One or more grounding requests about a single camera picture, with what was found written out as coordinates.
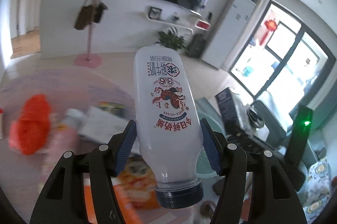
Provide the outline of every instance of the refrigerator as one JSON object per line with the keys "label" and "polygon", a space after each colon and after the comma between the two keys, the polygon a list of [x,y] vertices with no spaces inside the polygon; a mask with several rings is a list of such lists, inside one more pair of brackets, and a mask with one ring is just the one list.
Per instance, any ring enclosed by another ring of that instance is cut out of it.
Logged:
{"label": "refrigerator", "polygon": [[220,68],[240,38],[255,7],[251,0],[234,0],[201,59]]}

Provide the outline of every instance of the pink bottle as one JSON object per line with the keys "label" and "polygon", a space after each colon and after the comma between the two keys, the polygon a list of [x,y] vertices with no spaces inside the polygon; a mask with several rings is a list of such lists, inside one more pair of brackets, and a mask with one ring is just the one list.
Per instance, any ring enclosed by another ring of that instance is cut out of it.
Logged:
{"label": "pink bottle", "polygon": [[55,132],[53,132],[53,136],[48,145],[48,154],[42,167],[40,190],[64,152],[75,152],[79,140],[77,131],[85,118],[85,113],[80,110],[68,109],[66,117],[60,122]]}

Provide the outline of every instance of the plastic milk bottle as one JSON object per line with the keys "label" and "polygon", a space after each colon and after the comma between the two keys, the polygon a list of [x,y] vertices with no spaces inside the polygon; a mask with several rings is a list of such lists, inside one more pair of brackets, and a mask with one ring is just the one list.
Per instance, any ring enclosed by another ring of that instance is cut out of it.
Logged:
{"label": "plastic milk bottle", "polygon": [[196,164],[203,145],[197,111],[179,54],[143,47],[134,59],[139,149],[153,170],[165,208],[185,208],[203,198]]}

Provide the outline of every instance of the sliding glass door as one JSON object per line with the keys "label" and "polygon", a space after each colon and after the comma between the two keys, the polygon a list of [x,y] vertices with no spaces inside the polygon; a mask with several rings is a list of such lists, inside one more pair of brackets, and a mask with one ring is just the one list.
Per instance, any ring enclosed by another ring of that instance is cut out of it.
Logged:
{"label": "sliding glass door", "polygon": [[258,99],[267,92],[282,113],[294,116],[317,93],[335,57],[298,18],[270,2],[232,75]]}

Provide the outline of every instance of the potted plant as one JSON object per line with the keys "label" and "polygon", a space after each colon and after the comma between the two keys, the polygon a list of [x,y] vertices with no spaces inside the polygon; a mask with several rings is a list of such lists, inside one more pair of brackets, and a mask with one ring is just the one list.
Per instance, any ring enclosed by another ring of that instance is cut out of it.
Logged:
{"label": "potted plant", "polygon": [[173,50],[179,50],[185,48],[185,39],[183,36],[178,36],[178,31],[176,28],[170,27],[167,33],[164,31],[158,31],[159,34],[159,43],[167,48],[171,48]]}

